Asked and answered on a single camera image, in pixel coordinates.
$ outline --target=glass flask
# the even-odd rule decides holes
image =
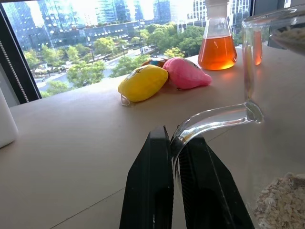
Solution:
[[[171,141],[178,186],[179,153],[191,139],[247,124],[246,140],[236,144],[246,148],[241,195],[255,228],[304,228],[304,63],[305,5],[244,20],[244,103],[195,114],[179,126]]]
[[[207,70],[232,67],[237,54],[227,19],[227,1],[206,1],[208,21],[198,55],[198,64]]]

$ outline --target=street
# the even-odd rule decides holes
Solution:
[[[140,49],[129,50],[128,53],[125,54],[125,56],[134,58],[140,54],[141,54]],[[112,69],[115,68],[115,66],[119,63],[120,58],[122,58],[122,57],[123,56],[120,56],[111,61],[105,62],[106,69],[103,71],[104,78],[108,78],[110,76],[110,74],[112,73]],[[41,92],[45,92],[49,88],[48,82],[50,82],[50,81],[61,81],[63,83],[67,83],[69,85],[69,87],[73,87],[73,83],[69,83],[69,81],[67,79],[67,73],[60,73],[60,74],[51,76],[50,78],[45,79],[44,82],[42,82],[41,79],[35,79],[35,83],[36,83],[37,87],[39,88],[39,91],[41,91]]]

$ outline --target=pink toy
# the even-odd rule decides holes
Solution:
[[[170,80],[181,89],[207,86],[212,82],[209,75],[184,58],[172,58],[165,62],[163,68],[168,71]]]

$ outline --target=white tabletop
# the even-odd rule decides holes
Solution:
[[[269,56],[280,71],[285,58],[279,52],[286,51]],[[166,86],[133,107],[121,105],[117,78],[11,108],[19,138],[0,149],[0,228],[118,228],[127,173],[149,131],[165,125],[171,136],[195,113],[244,101],[241,50],[237,53],[233,68],[208,72],[210,86],[186,91]],[[241,190],[245,146],[237,142],[245,137],[243,129],[204,134]]]

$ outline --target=yellow shell-shaped object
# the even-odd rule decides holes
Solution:
[[[118,88],[119,93],[131,102],[139,102],[152,97],[165,84],[168,72],[155,65],[136,68],[123,80]]]

